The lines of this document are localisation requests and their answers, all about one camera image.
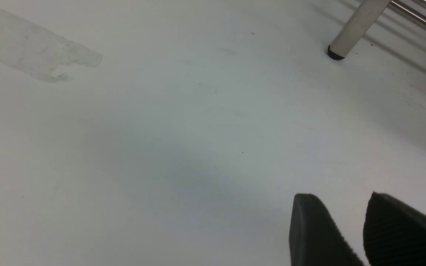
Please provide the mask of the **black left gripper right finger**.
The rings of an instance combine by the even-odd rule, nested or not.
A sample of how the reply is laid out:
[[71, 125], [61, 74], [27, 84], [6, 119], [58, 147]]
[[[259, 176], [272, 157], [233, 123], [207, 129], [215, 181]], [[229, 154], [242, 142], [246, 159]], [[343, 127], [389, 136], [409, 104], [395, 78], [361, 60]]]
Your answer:
[[426, 215], [391, 195], [372, 193], [362, 236], [372, 266], [426, 266]]

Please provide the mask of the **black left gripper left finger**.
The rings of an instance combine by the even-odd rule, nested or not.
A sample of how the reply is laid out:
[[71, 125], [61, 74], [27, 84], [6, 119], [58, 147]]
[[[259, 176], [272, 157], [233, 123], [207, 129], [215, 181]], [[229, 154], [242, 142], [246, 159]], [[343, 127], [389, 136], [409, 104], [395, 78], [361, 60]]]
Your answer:
[[294, 196], [289, 231], [292, 266], [364, 266], [323, 202], [313, 194]]

